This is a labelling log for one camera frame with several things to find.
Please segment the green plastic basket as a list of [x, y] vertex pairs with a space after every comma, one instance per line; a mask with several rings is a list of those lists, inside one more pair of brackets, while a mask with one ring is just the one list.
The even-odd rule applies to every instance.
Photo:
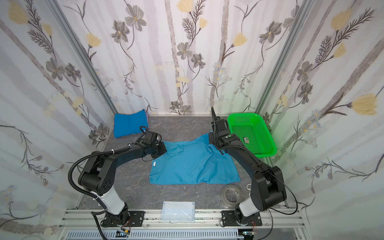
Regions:
[[[236, 113], [227, 118], [232, 134], [237, 135], [242, 143], [257, 158], [273, 157], [277, 154], [277, 146], [263, 118], [255, 113]], [[243, 137], [248, 137], [249, 144]]]

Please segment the teal t-shirt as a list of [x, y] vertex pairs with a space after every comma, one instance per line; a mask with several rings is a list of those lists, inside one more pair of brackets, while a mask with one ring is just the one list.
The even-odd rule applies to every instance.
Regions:
[[229, 154], [209, 143], [209, 134], [192, 141], [164, 142], [167, 152], [153, 160], [149, 174], [154, 185], [231, 184], [240, 176]]

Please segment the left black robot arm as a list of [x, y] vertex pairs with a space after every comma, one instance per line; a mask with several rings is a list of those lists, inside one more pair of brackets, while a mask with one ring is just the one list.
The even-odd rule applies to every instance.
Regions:
[[104, 227], [123, 226], [131, 220], [128, 205], [119, 197], [114, 187], [117, 168], [147, 155], [156, 159], [166, 152], [163, 142], [145, 142], [129, 144], [126, 148], [109, 152], [96, 151], [86, 158], [78, 184], [81, 190], [90, 193], [106, 211], [106, 219], [102, 223]]

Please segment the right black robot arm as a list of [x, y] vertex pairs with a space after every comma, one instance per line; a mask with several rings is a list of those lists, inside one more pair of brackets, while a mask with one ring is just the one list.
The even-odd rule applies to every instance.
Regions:
[[252, 180], [250, 196], [237, 207], [242, 217], [265, 211], [287, 199], [282, 171], [259, 160], [239, 137], [236, 135], [218, 137], [218, 134], [209, 133], [209, 142], [219, 151], [233, 157]]

